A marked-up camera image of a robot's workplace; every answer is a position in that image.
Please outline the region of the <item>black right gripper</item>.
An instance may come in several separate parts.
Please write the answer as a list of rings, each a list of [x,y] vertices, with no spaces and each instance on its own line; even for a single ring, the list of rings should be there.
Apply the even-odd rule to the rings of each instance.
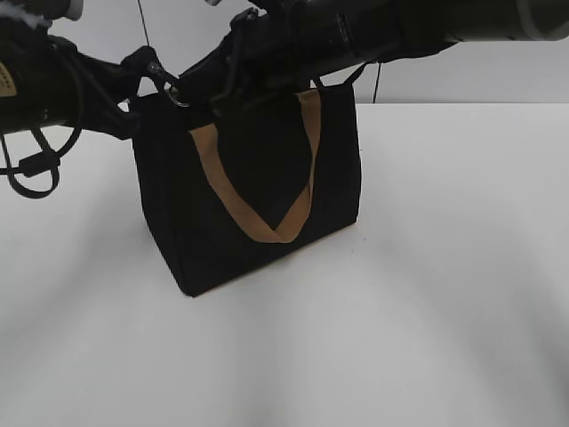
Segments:
[[[220,44],[180,74],[177,102],[231,111],[310,88],[310,77],[301,70],[298,15],[304,8],[253,4],[240,12]]]

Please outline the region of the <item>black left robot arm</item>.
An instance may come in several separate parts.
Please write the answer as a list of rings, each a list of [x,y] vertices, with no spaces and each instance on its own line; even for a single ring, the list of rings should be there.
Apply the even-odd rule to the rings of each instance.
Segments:
[[[2,133],[63,125],[124,140],[135,132],[137,115],[119,107],[137,91],[132,68],[82,54],[50,32],[83,10],[81,1],[1,3]]]

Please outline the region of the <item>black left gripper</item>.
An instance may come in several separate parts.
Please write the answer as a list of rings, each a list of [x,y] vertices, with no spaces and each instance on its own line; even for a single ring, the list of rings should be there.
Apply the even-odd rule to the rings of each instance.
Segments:
[[[81,83],[82,127],[121,141],[131,139],[140,127],[139,115],[122,110],[119,104],[137,95],[141,76],[129,66],[85,55],[63,37],[57,38],[57,52],[68,61]]]

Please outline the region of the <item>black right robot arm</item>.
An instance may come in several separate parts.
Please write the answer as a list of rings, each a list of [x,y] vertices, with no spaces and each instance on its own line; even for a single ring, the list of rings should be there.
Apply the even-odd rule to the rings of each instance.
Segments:
[[[567,36],[566,1],[254,1],[176,88],[190,106],[223,110],[364,63]]]

